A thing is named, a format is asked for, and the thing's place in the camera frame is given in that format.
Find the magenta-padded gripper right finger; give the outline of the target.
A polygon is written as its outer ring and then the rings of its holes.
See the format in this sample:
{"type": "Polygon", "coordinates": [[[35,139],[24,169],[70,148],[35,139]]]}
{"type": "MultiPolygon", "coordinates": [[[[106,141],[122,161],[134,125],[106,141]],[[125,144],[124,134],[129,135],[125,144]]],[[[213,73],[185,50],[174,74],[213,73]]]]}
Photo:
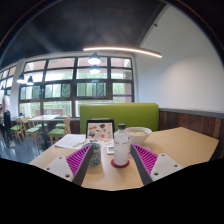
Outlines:
{"type": "Polygon", "coordinates": [[[182,169],[182,166],[167,154],[156,154],[136,144],[131,145],[131,155],[143,185],[150,184],[182,169]]]}

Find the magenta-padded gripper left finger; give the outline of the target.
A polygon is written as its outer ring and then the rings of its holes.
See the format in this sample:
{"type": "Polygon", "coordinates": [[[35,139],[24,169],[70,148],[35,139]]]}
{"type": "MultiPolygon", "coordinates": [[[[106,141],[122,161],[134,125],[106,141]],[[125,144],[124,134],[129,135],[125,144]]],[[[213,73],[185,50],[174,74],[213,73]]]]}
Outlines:
{"type": "Polygon", "coordinates": [[[93,145],[90,144],[67,157],[57,157],[45,170],[81,186],[92,156],[93,145]]]}

